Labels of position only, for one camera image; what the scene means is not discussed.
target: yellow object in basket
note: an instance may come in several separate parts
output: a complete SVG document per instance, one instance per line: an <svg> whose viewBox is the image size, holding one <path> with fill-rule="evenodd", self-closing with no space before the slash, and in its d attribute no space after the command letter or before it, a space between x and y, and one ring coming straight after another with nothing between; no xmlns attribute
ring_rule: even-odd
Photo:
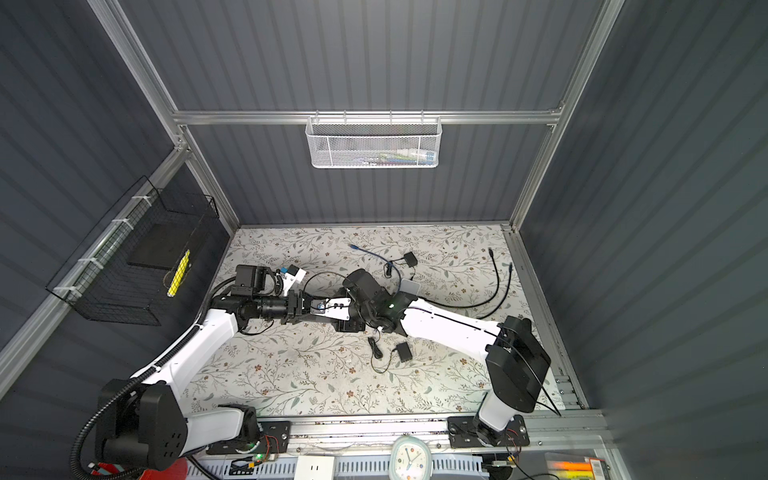
<svg viewBox="0 0 768 480"><path fill-rule="evenodd" d="M184 254L184 257L179 262L179 267L176 269L176 274L174 275L174 281L170 283L170 288L168 289L168 296L176 296L176 292L179 290L179 285L181 285L181 280L184 278L184 272L187 271L187 265L189 265L190 262L190 251L187 250L187 252Z"/></svg>

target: floral tablecloth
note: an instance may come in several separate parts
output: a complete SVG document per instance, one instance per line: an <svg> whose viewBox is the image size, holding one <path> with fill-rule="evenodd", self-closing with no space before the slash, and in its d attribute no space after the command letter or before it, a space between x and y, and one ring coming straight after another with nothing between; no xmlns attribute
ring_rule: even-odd
<svg viewBox="0 0 768 480"><path fill-rule="evenodd" d="M266 265L274 269L301 266L314 273L331 270L349 274L366 268L393 291L396 274L384 277L383 262L359 250L397 259L412 251L419 260L415 269L401 266L403 277L421 283L420 296L442 303L477 303L493 294L496 276L488 255L494 250L502 286L488 305L460 310L473 316L498 304L507 281L509 251L500 227L335 227L239 230L227 252L217 280L234 275L238 264ZM321 275L306 288L311 293L331 293L340 285L335 275ZM512 271L507 298L494 315L530 317L516 271ZM269 325L251 320L249 331ZM443 345L408 338L413 360L401 363L396 353L389 369L378 374L371 362L384 370L389 351L402 336L381 335L381 360L371 360L364 333L337 333L323 323L280 325L275 322L261 336L237 334L225 343L184 392L182 409L201 411L230 402L255 406L259 415L352 415L369 413L424 413L475 411L489 387L484 365ZM562 408L551 372L545 387ZM541 402L547 402L541 395Z"/></svg>

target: white power socket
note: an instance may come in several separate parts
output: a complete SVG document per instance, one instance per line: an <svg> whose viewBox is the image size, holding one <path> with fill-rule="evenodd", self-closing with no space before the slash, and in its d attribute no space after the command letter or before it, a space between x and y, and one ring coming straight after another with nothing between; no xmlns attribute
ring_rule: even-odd
<svg viewBox="0 0 768 480"><path fill-rule="evenodd" d="M301 480L333 480L335 463L336 457L301 455L296 460L296 474L293 477Z"/></svg>

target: alarm clock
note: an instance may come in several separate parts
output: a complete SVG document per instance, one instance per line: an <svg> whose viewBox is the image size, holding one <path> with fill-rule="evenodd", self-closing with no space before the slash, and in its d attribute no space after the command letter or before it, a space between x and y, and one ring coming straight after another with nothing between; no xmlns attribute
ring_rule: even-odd
<svg viewBox="0 0 768 480"><path fill-rule="evenodd" d="M432 476L432 453L429 447L409 435L392 446L389 457L389 480L425 480Z"/></svg>

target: black wire basket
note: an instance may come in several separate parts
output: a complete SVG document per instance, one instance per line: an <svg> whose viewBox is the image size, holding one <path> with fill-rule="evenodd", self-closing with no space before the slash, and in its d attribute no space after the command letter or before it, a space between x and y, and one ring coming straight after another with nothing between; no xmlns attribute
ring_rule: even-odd
<svg viewBox="0 0 768 480"><path fill-rule="evenodd" d="M138 200L124 219L111 221L95 249L76 249L46 286L86 319L159 326L219 221L207 195L152 187Z"/></svg>

